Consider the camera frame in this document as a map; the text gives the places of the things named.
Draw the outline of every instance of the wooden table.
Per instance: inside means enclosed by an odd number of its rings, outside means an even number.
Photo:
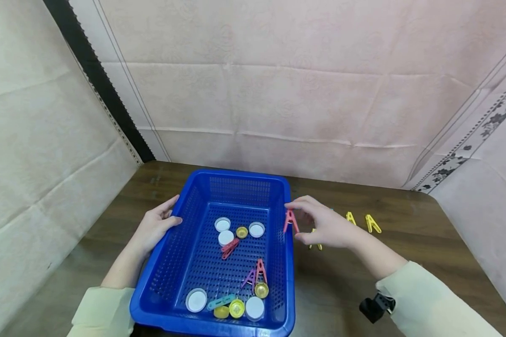
[[[65,336],[86,288],[103,280],[146,210],[176,195],[197,166],[150,162],[125,185],[85,237],[0,336]],[[380,240],[444,281],[506,337],[506,305],[438,203],[425,194],[288,178],[292,198],[311,195],[365,226],[370,213]],[[300,226],[302,231],[310,228]],[[344,249],[295,242],[296,325],[293,337],[402,336],[388,316],[372,325],[357,306],[375,294],[375,280]],[[136,326],[132,336],[172,336]]]

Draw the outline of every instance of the blue plastic basket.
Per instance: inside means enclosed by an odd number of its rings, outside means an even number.
[[[295,323],[292,230],[283,234],[284,203],[290,201],[289,183],[283,177],[226,170],[197,170],[182,189],[173,214],[183,222],[168,231],[156,245],[129,306],[135,322],[167,331],[202,336],[283,337]],[[265,226],[260,238],[248,235],[227,260],[214,221],[231,220],[231,231],[253,221]],[[217,319],[206,308],[186,309],[186,296],[203,288],[208,302],[238,293],[244,302],[252,287],[240,290],[247,273],[262,258],[270,293],[264,300],[263,318],[251,322]]]

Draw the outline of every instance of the floral pattern border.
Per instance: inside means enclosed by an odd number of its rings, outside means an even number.
[[[492,135],[506,120],[506,91],[479,118],[472,129],[457,143],[452,150],[433,166],[411,191],[429,194],[450,174],[469,160],[473,153]]]

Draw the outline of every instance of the white bottle cap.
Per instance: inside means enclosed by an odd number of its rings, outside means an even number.
[[[217,240],[223,247],[224,245],[229,244],[232,240],[234,240],[234,233],[232,231],[222,231],[217,237]]]
[[[186,308],[190,312],[200,312],[204,309],[207,300],[206,291],[202,288],[195,288],[186,297]]]
[[[246,317],[253,322],[261,319],[264,315],[264,302],[253,296],[246,302]]]
[[[214,226],[218,232],[226,231],[231,227],[231,220],[226,217],[221,217],[214,222]]]
[[[260,222],[252,222],[249,225],[249,235],[254,238],[260,238],[264,234],[264,225]]]

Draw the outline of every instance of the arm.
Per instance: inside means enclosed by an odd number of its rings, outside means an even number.
[[[378,280],[381,294],[395,299],[391,318],[407,337],[501,337],[433,274],[310,196],[285,205],[313,218],[316,231],[296,234],[306,245],[348,248]]]
[[[144,215],[100,287],[89,288],[73,317],[68,337],[127,337],[133,331],[129,302],[144,259],[170,227],[182,223],[171,216],[178,195]]]

